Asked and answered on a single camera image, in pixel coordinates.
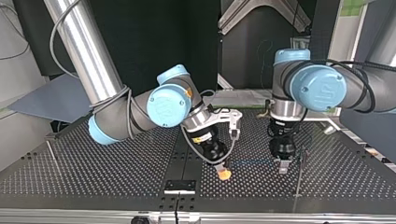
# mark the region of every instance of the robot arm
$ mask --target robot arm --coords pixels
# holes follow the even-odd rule
[[[157,77],[158,88],[132,97],[132,92],[120,81],[88,2],[44,2],[55,21],[55,28],[62,25],[58,28],[59,34],[92,103],[89,131],[96,142],[113,144],[157,126],[170,128],[181,124],[186,140],[195,152],[216,168],[221,179],[230,177],[226,161],[234,141],[239,138],[239,120],[242,118],[239,111],[214,111],[211,106],[206,106],[190,74],[181,64]],[[233,139],[230,149],[218,138],[216,123],[219,122],[230,122]]]
[[[338,106],[370,113],[396,108],[395,69],[378,63],[362,65],[352,69],[333,60],[311,61],[308,49],[276,53],[269,134],[270,150],[281,166],[295,155],[293,136],[308,110],[324,112]]]
[[[220,179],[230,178],[231,172],[226,160],[235,141],[239,139],[242,113],[233,109],[215,111],[211,106],[206,106],[190,74],[181,64],[162,73],[157,80],[160,83],[157,89],[147,91],[135,99],[121,97],[95,113],[89,122],[92,138],[100,144],[108,145],[128,138],[129,132],[136,135],[157,126],[171,128],[181,124],[190,147],[215,167]],[[230,123],[229,132],[233,140],[231,148],[227,148],[218,138],[216,124],[220,122]]]

